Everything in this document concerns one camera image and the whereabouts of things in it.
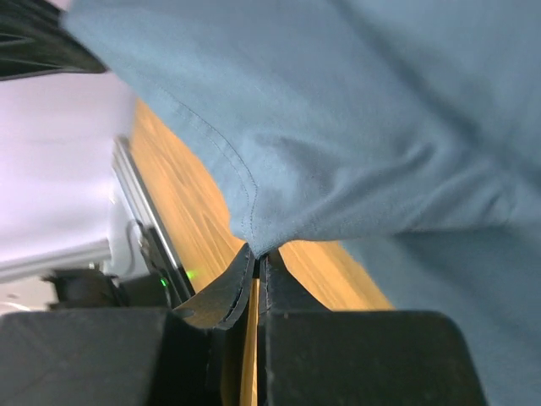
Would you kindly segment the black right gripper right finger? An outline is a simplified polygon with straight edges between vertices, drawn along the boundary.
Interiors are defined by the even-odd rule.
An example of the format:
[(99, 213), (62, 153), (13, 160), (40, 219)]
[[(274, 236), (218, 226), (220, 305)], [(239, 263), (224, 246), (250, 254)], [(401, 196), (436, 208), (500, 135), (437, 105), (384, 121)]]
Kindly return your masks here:
[(333, 311), (272, 252), (260, 260), (262, 405), (483, 405), (457, 325), (433, 311)]

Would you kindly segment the blue-grey t-shirt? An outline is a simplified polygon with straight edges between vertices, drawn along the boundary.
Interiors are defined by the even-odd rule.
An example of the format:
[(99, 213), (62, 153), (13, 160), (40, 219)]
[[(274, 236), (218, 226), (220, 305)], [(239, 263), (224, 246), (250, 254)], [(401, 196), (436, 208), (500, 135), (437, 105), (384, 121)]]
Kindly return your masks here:
[(343, 243), (540, 402), (537, 1), (75, 1), (63, 25), (202, 161), (256, 255)]

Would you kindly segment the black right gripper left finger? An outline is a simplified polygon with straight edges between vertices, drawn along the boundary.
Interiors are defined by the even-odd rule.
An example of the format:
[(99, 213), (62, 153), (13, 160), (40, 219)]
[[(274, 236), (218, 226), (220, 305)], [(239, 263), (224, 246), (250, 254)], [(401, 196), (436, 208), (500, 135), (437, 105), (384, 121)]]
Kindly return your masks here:
[(242, 247), (175, 309), (159, 277), (131, 299), (96, 270), (53, 272), (49, 310), (1, 319), (2, 404), (239, 405), (254, 266)]

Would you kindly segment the aluminium frame rail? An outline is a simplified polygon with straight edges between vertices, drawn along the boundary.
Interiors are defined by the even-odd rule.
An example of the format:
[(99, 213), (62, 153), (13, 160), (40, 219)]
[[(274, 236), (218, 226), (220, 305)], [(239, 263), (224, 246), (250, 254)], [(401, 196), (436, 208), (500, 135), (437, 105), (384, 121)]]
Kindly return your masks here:
[(112, 168), (123, 200), (127, 221), (121, 230), (128, 242), (129, 264), (125, 277), (138, 272), (155, 272), (164, 278), (165, 287), (182, 303), (194, 296), (187, 272), (173, 248), (156, 205), (150, 197), (129, 149), (129, 139), (115, 140)]

